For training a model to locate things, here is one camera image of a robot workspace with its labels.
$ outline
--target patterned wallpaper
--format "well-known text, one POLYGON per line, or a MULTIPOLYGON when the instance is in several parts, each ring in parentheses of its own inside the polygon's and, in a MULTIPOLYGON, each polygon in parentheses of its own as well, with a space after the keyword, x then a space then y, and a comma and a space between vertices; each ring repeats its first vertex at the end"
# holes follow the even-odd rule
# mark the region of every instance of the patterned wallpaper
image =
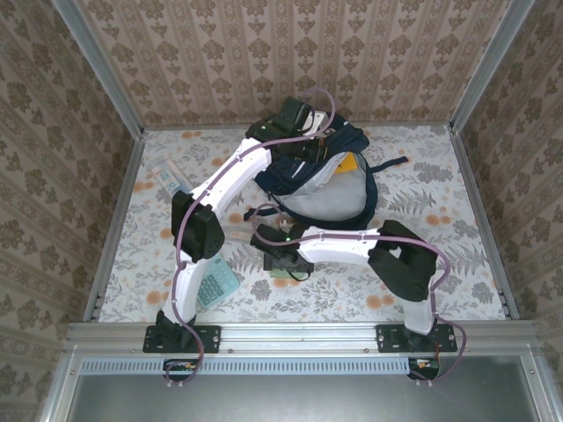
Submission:
POLYGON ((0 2, 0 419, 40 411, 132 139, 49 1, 0 2))
POLYGON ((143 124, 166 127, 254 121, 315 84, 354 121, 448 120, 508 0, 78 3, 143 124))
POLYGON ((535 2, 462 137, 522 317, 563 387, 563 2, 535 2))

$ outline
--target purple cable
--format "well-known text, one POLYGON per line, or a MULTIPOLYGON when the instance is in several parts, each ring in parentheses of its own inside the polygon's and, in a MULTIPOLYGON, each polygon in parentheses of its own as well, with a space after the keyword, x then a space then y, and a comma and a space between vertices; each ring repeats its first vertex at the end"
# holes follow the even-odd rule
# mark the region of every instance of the purple cable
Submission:
POLYGON ((446 378, 447 376, 449 376, 453 372, 453 370, 457 367, 457 365, 459 365, 459 362, 460 362, 462 356, 464 355, 465 345, 467 344, 467 333, 465 332, 464 328, 461 325, 446 320, 445 318, 438 315, 438 312, 436 310, 435 290, 448 278, 448 275, 450 275, 450 271, 451 271, 451 263, 450 263, 450 260, 448 259, 448 257, 446 256, 445 253, 440 251, 434 245, 428 244, 428 243, 426 243, 422 240, 412 239, 410 237, 401 237, 401 236, 394 237, 394 236, 380 236, 380 235, 361 236, 361 235, 330 235, 330 234, 324 234, 324 235, 322 235, 322 237, 321 237, 321 235, 311 235, 311 236, 300 237, 298 239, 288 240, 288 241, 285 241, 285 242, 272 242, 270 240, 265 239, 263 236, 261 236, 260 233, 257 231, 257 227, 256 227, 256 215, 262 208, 265 208, 265 207, 274 208, 278 212, 278 214, 281 214, 282 211, 275 204, 265 203, 265 204, 261 204, 258 207, 256 207, 256 209, 254 210, 254 213, 251 216, 253 234, 261 242, 263 242, 264 244, 269 244, 270 246, 288 246, 290 244, 299 244, 299 243, 305 242, 307 240, 314 240, 314 239, 319 239, 319 238, 338 239, 338 240, 363 240, 363 239, 367 239, 367 240, 377 240, 377 241, 382 241, 382 242, 388 241, 388 242, 396 242, 396 243, 403 243, 403 244, 415 244, 417 246, 421 246, 423 248, 426 248, 429 251, 432 251, 433 253, 438 255, 444 263, 444 270, 443 270, 443 274, 440 276, 440 278, 435 283, 433 283, 432 286, 430 286, 430 289, 429 289, 430 290, 430 308, 432 309, 432 315, 438 321, 441 321, 445 324, 451 324, 452 326, 456 327, 458 330, 461 331, 461 334, 462 334, 461 347, 460 347, 459 352, 457 354, 456 361, 450 367, 450 369, 448 369, 445 374, 438 376, 434 380, 428 380, 423 375, 421 375, 421 374, 419 374, 415 371, 412 371, 412 372, 415 375, 420 377, 420 381, 423 381, 423 382, 430 384, 432 382, 442 381, 444 378, 446 378))
MULTIPOLYGON (((328 119, 328 121, 326 122, 326 124, 320 128, 317 132, 310 134, 310 135, 303 135, 303 136, 296 136, 294 138, 287 138, 287 139, 276 139, 276 140, 272 140, 272 141, 268 141, 268 142, 264 142, 258 145, 254 145, 253 147, 247 149, 246 151, 243 151, 239 156, 236 156, 235 159, 233 159, 232 161, 230 161, 225 167, 224 169, 222 169, 219 174, 217 174, 217 176, 211 181, 211 183, 209 183, 208 187, 206 188, 205 191, 203 191, 201 193, 201 195, 195 199, 195 201, 192 203, 192 205, 189 207, 189 209, 186 211, 186 214, 184 215, 184 218, 182 219, 182 223, 179 226, 179 230, 178 230, 178 238, 176 239, 176 265, 177 265, 177 269, 176 272, 174 273, 174 277, 173 277, 173 281, 172 281, 172 312, 174 313, 174 316, 176 317, 176 319, 178 319, 179 323, 186 328, 190 334, 192 334, 194 336, 194 339, 197 343, 198 346, 198 351, 199 351, 199 358, 198 358, 198 362, 195 365, 194 371, 183 381, 183 382, 190 382, 193 380, 193 378, 195 377, 195 375, 197 374, 197 372, 200 370, 201 368, 201 364, 203 363, 203 354, 204 354, 204 350, 203 350, 203 342, 201 341, 200 336, 197 334, 197 332, 190 327, 180 316, 179 312, 178 312, 178 308, 176 307, 176 287, 178 284, 178 277, 179 274, 186 269, 186 265, 187 262, 186 261, 182 261, 180 258, 180 251, 181 251, 181 245, 182 245, 182 237, 184 236, 184 230, 186 229, 186 225, 187 225, 187 221, 189 220, 189 217, 192 215, 192 212, 195 210, 195 208, 197 207, 197 205, 201 202, 201 200, 203 200, 203 198, 205 198, 207 195, 210 194, 211 189, 213 189, 213 186, 215 186, 219 180, 221 180, 221 178, 227 174, 227 172, 236 164, 238 163, 240 160, 242 160, 245 156, 247 156, 248 154, 250 154, 251 152, 255 151, 256 149, 260 149, 260 148, 267 148, 267 147, 271 147, 273 145, 277 145, 277 144, 281 144, 281 143, 292 143, 292 142, 301 142, 301 141, 308 141, 316 136, 322 135, 330 126, 331 123, 333 123, 334 120, 334 115, 336 114, 336 105, 334 103, 334 98, 333 96, 330 94, 330 92, 328 92, 327 90, 320 88, 318 86, 313 86, 312 88, 310 88, 309 90, 305 91, 303 93, 303 95, 306 95, 308 92, 310 91, 321 91, 323 92, 328 99, 330 100, 331 103, 331 114, 330 117, 328 119)), ((173 382, 170 377, 167 377, 168 382, 173 382)))

